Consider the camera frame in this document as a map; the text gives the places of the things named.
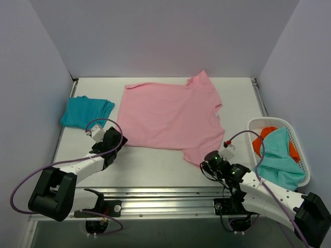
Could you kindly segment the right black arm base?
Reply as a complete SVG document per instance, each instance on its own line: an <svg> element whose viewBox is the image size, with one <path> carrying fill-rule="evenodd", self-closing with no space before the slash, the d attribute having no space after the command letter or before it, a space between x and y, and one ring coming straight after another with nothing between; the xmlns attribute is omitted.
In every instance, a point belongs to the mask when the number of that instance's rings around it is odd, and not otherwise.
<svg viewBox="0 0 331 248"><path fill-rule="evenodd" d="M215 215L225 231L235 235L244 235L257 223L260 215L246 210L243 206L246 193L224 186L221 198L214 199Z"/></svg>

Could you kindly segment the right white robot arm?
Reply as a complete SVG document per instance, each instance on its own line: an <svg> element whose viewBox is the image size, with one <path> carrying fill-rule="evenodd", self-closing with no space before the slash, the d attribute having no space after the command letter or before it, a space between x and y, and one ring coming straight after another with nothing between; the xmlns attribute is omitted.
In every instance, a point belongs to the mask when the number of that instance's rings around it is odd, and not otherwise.
<svg viewBox="0 0 331 248"><path fill-rule="evenodd" d="M309 247L320 247L330 229L330 212L322 199L282 188L240 164L230 164L217 151L205 156L200 169L224 183L231 196L227 207L235 213L254 213L292 229Z"/></svg>

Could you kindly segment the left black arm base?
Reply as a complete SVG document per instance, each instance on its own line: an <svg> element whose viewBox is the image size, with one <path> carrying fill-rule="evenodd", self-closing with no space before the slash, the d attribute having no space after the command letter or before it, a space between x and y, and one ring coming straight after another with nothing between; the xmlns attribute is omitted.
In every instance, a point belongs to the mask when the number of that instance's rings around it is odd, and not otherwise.
<svg viewBox="0 0 331 248"><path fill-rule="evenodd" d="M124 229L123 224L117 219L121 216L122 202L120 200L105 201L101 207L96 209L85 209L75 211L73 216L75 218L98 218L97 220L85 221L84 231L87 235L106 236L117 233ZM119 225L117 229L110 228L110 223Z"/></svg>

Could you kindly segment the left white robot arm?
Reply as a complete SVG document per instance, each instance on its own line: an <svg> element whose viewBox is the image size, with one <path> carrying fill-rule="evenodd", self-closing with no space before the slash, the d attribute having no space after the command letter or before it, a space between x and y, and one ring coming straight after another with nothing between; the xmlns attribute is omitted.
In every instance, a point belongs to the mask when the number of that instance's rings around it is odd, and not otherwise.
<svg viewBox="0 0 331 248"><path fill-rule="evenodd" d="M42 170L28 202L29 210L60 222L71 212L87 211L91 216L100 216L109 209L102 193L78 189L77 184L108 168L128 139L114 127L93 131L92 138L96 142L83 161Z"/></svg>

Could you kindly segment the pink t shirt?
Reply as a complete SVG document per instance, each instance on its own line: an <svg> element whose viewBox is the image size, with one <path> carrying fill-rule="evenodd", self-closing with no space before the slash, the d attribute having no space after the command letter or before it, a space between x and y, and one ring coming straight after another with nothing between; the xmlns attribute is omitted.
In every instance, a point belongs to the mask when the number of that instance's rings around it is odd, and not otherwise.
<svg viewBox="0 0 331 248"><path fill-rule="evenodd" d="M117 123L128 146L181 150L186 161L199 165L222 144L221 106L216 88L201 71L184 85L126 85Z"/></svg>

